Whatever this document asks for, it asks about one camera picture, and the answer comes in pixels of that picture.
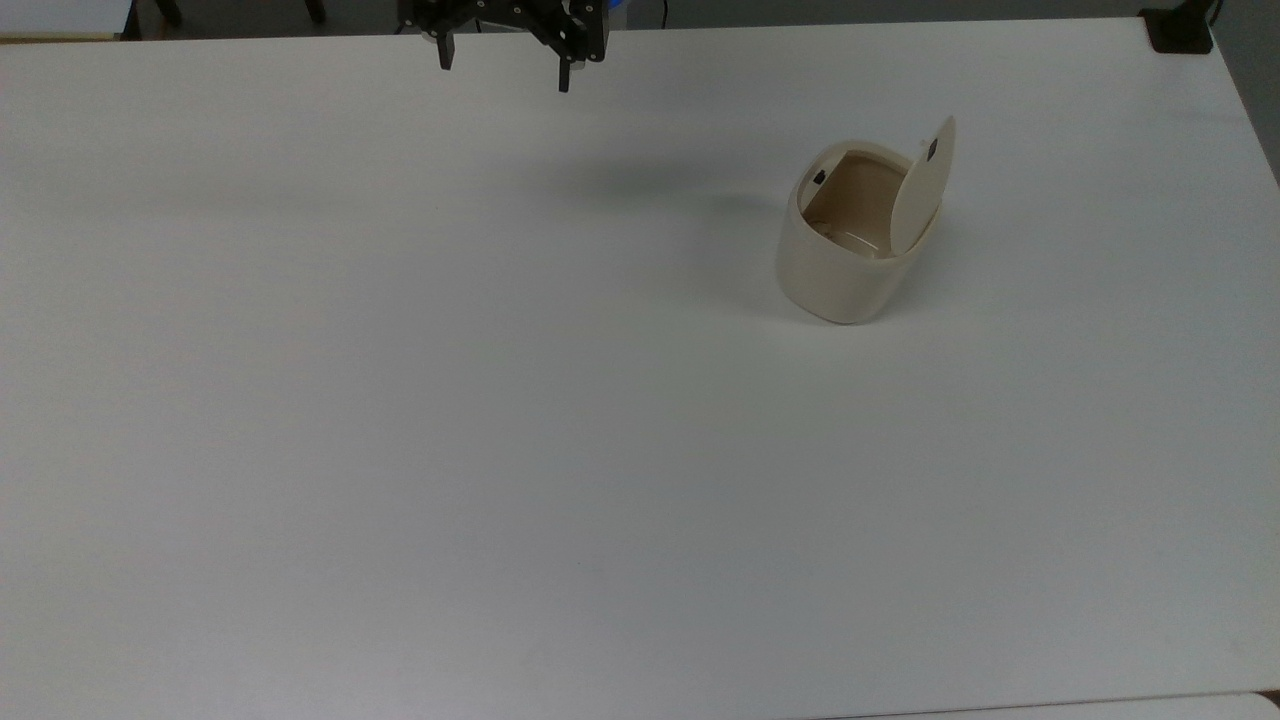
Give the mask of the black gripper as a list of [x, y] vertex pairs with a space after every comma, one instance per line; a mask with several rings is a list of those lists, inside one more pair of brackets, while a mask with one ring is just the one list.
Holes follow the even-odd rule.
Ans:
[[608, 1], [399, 1], [398, 20], [436, 46], [451, 70], [454, 32], [475, 22], [521, 29], [558, 58], [557, 88], [570, 91], [573, 63], [603, 61], [609, 37]]

